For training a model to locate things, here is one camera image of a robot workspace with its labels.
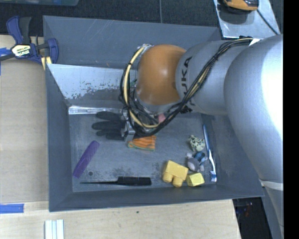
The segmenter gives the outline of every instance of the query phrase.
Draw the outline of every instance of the yellow cable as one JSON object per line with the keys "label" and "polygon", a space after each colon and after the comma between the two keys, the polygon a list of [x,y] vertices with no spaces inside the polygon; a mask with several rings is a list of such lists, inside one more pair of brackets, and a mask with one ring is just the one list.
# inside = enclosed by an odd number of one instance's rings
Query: yellow cable
{"label": "yellow cable", "polygon": [[[126,72],[125,72],[125,76],[124,76],[124,85],[123,85],[124,86],[124,99],[125,99],[126,103],[128,103],[128,92],[127,92],[128,77],[127,77],[127,75],[129,75],[129,73],[130,73],[132,64],[134,63],[136,58],[139,56],[139,54],[141,54],[143,52],[144,49],[145,49],[145,47],[143,46],[137,50],[137,52],[134,54],[134,56],[132,57],[132,59],[130,60],[130,62],[126,68]],[[130,111],[130,116],[137,124],[147,127],[147,128],[155,128],[159,125],[159,124],[155,124],[155,125],[144,124],[144,123],[140,122],[140,120],[131,111]]]}

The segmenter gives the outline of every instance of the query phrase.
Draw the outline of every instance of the wooden surface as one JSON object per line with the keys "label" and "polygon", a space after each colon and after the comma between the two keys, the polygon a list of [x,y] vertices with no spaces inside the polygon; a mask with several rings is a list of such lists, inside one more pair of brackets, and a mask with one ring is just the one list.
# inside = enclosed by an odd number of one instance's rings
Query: wooden surface
{"label": "wooden surface", "polygon": [[[0,47],[9,47],[9,43],[13,44],[10,36],[0,35]],[[9,65],[22,63],[10,61]],[[57,219],[64,220],[66,239],[241,238],[233,203],[222,200],[56,213],[48,211],[47,201],[25,201],[24,213],[0,215],[0,239],[43,239],[44,222]]]}

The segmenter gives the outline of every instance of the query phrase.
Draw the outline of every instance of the yellow toy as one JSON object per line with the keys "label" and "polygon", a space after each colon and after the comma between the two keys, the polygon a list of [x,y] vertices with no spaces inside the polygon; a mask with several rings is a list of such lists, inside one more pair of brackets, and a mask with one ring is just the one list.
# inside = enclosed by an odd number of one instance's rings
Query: yellow toy
{"label": "yellow toy", "polygon": [[164,182],[167,183],[172,182],[174,187],[179,188],[186,180],[187,173],[188,173],[187,167],[179,165],[169,160],[166,163],[162,179]]}
{"label": "yellow toy", "polygon": [[205,180],[201,173],[196,172],[188,174],[186,177],[186,182],[189,187],[195,187],[205,183]]}

